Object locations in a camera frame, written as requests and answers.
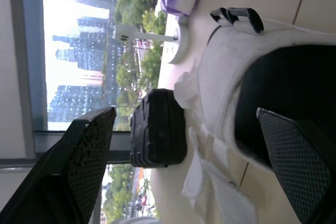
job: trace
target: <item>floor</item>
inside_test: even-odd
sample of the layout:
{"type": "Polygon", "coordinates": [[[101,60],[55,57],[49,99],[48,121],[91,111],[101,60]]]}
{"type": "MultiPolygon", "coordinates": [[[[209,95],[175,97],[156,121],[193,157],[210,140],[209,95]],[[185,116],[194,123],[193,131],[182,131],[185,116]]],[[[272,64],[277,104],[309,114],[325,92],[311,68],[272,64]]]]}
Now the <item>floor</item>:
{"type": "MultiPolygon", "coordinates": [[[[207,40],[217,26],[209,12],[219,7],[251,7],[262,18],[336,33],[334,0],[199,0],[189,19],[189,50],[177,65],[167,64],[163,57],[159,87],[173,89],[180,75],[202,57],[207,40]]],[[[187,126],[191,125],[190,116],[186,118],[187,126]]],[[[241,182],[241,190],[258,206],[259,223],[299,223],[276,177],[232,155],[235,161],[231,164],[231,172],[241,182]]],[[[152,189],[163,223],[198,223],[188,200],[181,196],[191,159],[192,151],[189,150],[183,164],[152,172],[152,189]]],[[[215,216],[213,223],[222,223],[220,217],[215,216]]]]}

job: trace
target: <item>wall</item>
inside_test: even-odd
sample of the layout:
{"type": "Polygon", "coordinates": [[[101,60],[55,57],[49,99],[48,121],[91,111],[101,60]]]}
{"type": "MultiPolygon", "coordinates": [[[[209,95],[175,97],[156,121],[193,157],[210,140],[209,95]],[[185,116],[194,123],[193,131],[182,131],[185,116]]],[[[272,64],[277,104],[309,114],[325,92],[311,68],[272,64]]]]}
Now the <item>wall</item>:
{"type": "Polygon", "coordinates": [[[0,211],[28,173],[0,173],[0,211]]]}
{"type": "Polygon", "coordinates": [[[0,6],[0,159],[23,158],[26,152],[10,0],[0,0],[0,6]]]}

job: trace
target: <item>black clip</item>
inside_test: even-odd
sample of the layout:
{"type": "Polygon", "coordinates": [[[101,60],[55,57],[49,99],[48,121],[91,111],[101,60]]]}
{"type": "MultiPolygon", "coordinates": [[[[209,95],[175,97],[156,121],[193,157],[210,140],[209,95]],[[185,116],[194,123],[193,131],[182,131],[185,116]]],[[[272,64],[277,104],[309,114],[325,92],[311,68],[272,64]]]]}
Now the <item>black clip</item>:
{"type": "Polygon", "coordinates": [[[260,33],[264,30],[263,22],[261,21],[258,13],[252,8],[220,8],[210,13],[214,21],[218,22],[222,17],[226,18],[230,24],[234,24],[239,20],[238,16],[248,17],[250,24],[252,25],[256,33],[260,33]]]}

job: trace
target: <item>glass window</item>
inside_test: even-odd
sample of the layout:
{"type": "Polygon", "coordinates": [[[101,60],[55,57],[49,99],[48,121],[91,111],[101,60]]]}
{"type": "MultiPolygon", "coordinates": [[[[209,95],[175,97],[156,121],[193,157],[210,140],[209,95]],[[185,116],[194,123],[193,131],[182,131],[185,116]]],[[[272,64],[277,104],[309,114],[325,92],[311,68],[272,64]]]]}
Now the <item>glass window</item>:
{"type": "Polygon", "coordinates": [[[130,130],[134,109],[157,87],[162,43],[120,42],[115,34],[119,23],[164,34],[157,2],[43,0],[47,129],[38,130],[66,130],[79,115],[110,105],[118,110],[114,130],[130,130]]]}
{"type": "Polygon", "coordinates": [[[124,217],[159,217],[149,181],[150,169],[129,164],[107,165],[102,181],[101,220],[124,217]]]}

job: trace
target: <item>window frame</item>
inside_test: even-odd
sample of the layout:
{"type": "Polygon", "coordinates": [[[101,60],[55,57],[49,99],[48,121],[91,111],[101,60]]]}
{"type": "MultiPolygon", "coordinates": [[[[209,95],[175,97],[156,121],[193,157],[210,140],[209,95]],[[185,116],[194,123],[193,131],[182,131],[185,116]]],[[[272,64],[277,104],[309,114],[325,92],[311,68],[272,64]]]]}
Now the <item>window frame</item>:
{"type": "MultiPolygon", "coordinates": [[[[31,169],[65,131],[34,131],[47,128],[43,0],[10,0],[26,158],[0,159],[1,172],[31,169]]],[[[113,131],[108,164],[130,163],[130,132],[113,131]]]]}

